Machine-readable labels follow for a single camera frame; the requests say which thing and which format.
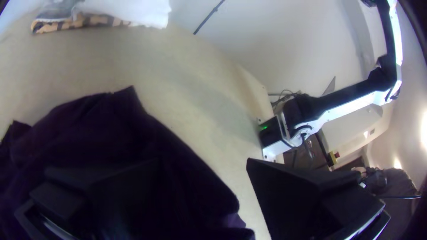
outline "wall light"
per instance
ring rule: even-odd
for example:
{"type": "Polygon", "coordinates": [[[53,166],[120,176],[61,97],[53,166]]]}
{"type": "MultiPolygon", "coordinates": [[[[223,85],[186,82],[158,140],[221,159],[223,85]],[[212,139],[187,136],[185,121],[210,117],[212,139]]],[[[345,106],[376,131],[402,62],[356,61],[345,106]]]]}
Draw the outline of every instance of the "wall light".
{"type": "Polygon", "coordinates": [[[427,112],[424,112],[421,119],[420,140],[423,147],[427,149],[427,112]]]}
{"type": "Polygon", "coordinates": [[[402,169],[402,164],[400,163],[399,159],[395,157],[395,162],[393,164],[394,168],[402,169]]]}

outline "white wall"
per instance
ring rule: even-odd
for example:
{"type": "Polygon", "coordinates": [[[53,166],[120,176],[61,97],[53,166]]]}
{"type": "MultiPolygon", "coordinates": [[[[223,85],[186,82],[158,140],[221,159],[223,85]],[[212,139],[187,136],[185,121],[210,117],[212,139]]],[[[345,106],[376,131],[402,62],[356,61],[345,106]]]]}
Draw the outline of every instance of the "white wall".
{"type": "Polygon", "coordinates": [[[9,0],[0,15],[0,33],[25,13],[34,11],[41,6],[43,0],[9,0]]]}
{"type": "Polygon", "coordinates": [[[242,64],[271,93],[320,96],[362,80],[341,0],[227,0],[198,35],[242,64]]]}
{"type": "Polygon", "coordinates": [[[398,159],[419,188],[427,173],[427,152],[421,143],[423,116],[427,112],[427,66],[415,32],[398,6],[402,31],[402,89],[389,129],[372,142],[371,157],[381,168],[392,168],[398,159]]]}

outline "dark purple cloth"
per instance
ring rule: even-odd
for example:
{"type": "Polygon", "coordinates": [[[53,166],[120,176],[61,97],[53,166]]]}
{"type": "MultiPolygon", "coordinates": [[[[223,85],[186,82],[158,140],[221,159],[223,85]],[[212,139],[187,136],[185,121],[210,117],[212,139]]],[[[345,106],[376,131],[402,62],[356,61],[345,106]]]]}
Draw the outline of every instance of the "dark purple cloth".
{"type": "Polygon", "coordinates": [[[136,239],[252,239],[233,192],[186,144],[143,109],[133,87],[54,108],[33,127],[13,122],[0,145],[0,226],[27,239],[14,211],[44,181],[46,167],[161,161],[143,236],[136,239]]]}

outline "black cable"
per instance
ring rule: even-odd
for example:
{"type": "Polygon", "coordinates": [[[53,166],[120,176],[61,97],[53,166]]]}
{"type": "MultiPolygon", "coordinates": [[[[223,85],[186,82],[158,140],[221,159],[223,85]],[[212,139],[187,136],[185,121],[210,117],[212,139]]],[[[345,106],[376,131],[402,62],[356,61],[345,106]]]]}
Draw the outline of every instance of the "black cable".
{"type": "Polygon", "coordinates": [[[284,89],[284,90],[280,93],[278,100],[277,100],[277,101],[275,101],[275,102],[273,102],[273,103],[271,103],[271,106],[272,106],[272,107],[274,107],[273,112],[274,112],[274,111],[276,111],[277,105],[279,105],[279,103],[281,103],[281,102],[285,101],[286,99],[288,99],[288,98],[289,98],[289,97],[291,97],[291,96],[295,96],[295,93],[293,93],[291,90],[284,89]],[[283,96],[283,98],[282,98],[282,94],[283,94],[285,91],[290,92],[290,94],[285,94],[285,95],[283,96]]]}
{"type": "Polygon", "coordinates": [[[309,147],[308,147],[308,145],[307,145],[307,143],[306,143],[305,136],[306,136],[306,134],[305,134],[305,133],[302,133],[302,134],[301,134],[302,144],[304,145],[304,148],[306,149],[306,151],[307,151],[307,153],[308,153],[308,156],[310,156],[310,165],[309,165],[308,169],[311,169],[311,168],[312,168],[312,166],[313,166],[314,157],[313,157],[313,154],[311,153],[311,151],[310,151],[310,149],[309,149],[309,147]]]}
{"type": "Polygon", "coordinates": [[[421,195],[414,196],[377,196],[380,199],[417,199],[421,198],[421,195]]]}
{"type": "Polygon", "coordinates": [[[297,152],[298,150],[294,150],[294,156],[292,157],[292,168],[295,168],[295,162],[297,161],[297,152]]]}
{"type": "Polygon", "coordinates": [[[209,15],[203,20],[203,22],[197,27],[197,29],[194,31],[194,35],[196,35],[199,30],[203,27],[203,25],[205,25],[205,23],[209,20],[210,17],[212,17],[212,15],[218,11],[218,8],[225,2],[226,0],[221,0],[221,2],[218,3],[218,5],[216,7],[214,7],[212,9],[212,11],[210,11],[209,15]]]}

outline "pile of clothes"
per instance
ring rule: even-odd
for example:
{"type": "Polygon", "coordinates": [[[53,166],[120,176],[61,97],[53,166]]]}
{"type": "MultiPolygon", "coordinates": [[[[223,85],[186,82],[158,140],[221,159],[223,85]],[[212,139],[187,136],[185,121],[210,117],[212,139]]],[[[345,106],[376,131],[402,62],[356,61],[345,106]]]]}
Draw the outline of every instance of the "pile of clothes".
{"type": "Polygon", "coordinates": [[[32,33],[85,27],[139,26],[166,28],[168,0],[44,0],[31,24],[32,33]]]}
{"type": "Polygon", "coordinates": [[[132,239],[249,240],[233,192],[185,143],[143,109],[133,87],[54,108],[34,126],[13,122],[0,145],[0,239],[28,239],[14,212],[47,167],[158,159],[143,236],[132,239]]]}

